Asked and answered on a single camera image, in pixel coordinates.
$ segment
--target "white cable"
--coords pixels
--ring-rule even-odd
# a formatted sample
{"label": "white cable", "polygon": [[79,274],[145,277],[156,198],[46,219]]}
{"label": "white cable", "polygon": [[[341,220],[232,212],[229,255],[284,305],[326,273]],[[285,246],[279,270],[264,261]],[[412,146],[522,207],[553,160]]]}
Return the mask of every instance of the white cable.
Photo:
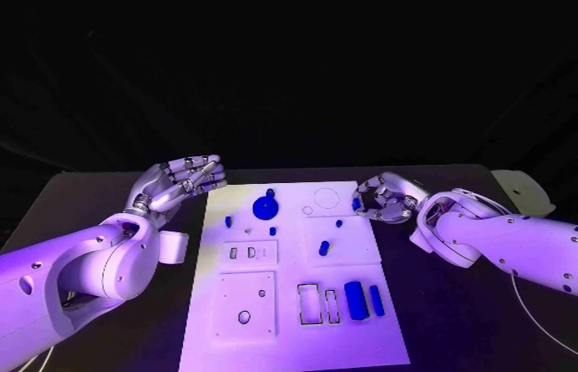
{"label": "white cable", "polygon": [[53,349],[55,349],[55,346],[52,346],[50,350],[47,351],[47,356],[46,356],[45,362],[43,362],[43,364],[40,366],[39,372],[42,372],[45,370],[45,366],[46,366],[46,363],[47,363],[47,359],[50,358]]}
{"label": "white cable", "polygon": [[571,349],[546,331],[545,328],[542,327],[542,325],[537,323],[536,319],[533,318],[530,311],[526,308],[526,305],[523,303],[522,297],[520,297],[520,293],[517,292],[517,286],[516,286],[516,280],[514,280],[514,275],[512,275],[512,285],[514,286],[514,291],[516,291],[516,296],[517,296],[517,301],[522,304],[523,310],[527,313],[527,316],[532,319],[532,322],[536,324],[536,326],[539,327],[539,329],[545,332],[545,334],[548,335],[548,337],[568,350],[571,351],[575,355],[578,355],[578,351],[575,351],[574,349]]}
{"label": "white cable", "polygon": [[29,361],[24,363],[24,365],[21,366],[21,368],[19,369],[19,372],[24,372],[26,368],[29,367],[30,363],[39,358],[39,356],[36,355],[33,358],[29,359]]}

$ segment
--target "dark table surface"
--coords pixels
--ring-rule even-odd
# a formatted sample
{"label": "dark table surface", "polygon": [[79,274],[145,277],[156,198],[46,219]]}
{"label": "dark table surface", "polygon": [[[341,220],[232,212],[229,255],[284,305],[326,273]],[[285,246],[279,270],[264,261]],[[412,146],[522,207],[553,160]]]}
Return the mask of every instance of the dark table surface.
{"label": "dark table surface", "polygon": [[[488,170],[477,165],[233,170],[230,184],[359,183],[382,171],[435,191],[460,187],[516,210]],[[62,173],[47,183],[3,252],[101,223],[122,210],[140,172]],[[206,197],[186,202],[166,229],[190,236],[186,261],[158,264],[138,298],[96,318],[55,346],[45,372],[177,371],[194,279]],[[470,269],[426,254],[408,240],[414,222],[372,222],[411,365],[386,371],[578,370],[578,356],[545,336],[516,300],[510,277],[481,258]],[[578,298],[517,280],[548,331],[578,349]]]}

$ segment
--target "robotic hand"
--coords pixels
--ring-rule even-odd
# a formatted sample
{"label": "robotic hand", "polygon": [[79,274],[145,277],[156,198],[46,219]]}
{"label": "robotic hand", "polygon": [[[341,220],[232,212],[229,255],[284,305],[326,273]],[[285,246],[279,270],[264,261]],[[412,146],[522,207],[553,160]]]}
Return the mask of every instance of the robotic hand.
{"label": "robotic hand", "polygon": [[219,160],[212,155],[154,165],[122,213],[0,256],[0,371],[138,296],[158,262],[183,262],[187,235],[158,229],[184,199],[226,186]]}
{"label": "robotic hand", "polygon": [[[382,209],[365,209],[362,193],[375,189]],[[468,268],[483,254],[514,276],[559,291],[578,294],[578,226],[510,214],[494,201],[455,188],[429,195],[421,183],[390,172],[359,185],[353,208],[360,216],[390,224],[416,213],[409,237],[426,252]]]}

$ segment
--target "black curtain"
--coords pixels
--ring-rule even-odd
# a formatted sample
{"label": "black curtain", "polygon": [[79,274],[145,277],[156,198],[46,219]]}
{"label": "black curtain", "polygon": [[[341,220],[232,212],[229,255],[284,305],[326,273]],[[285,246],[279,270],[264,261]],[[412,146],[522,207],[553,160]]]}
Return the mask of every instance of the black curtain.
{"label": "black curtain", "polygon": [[574,0],[7,9],[4,195],[209,153],[229,168],[475,162],[526,171],[578,220]]}

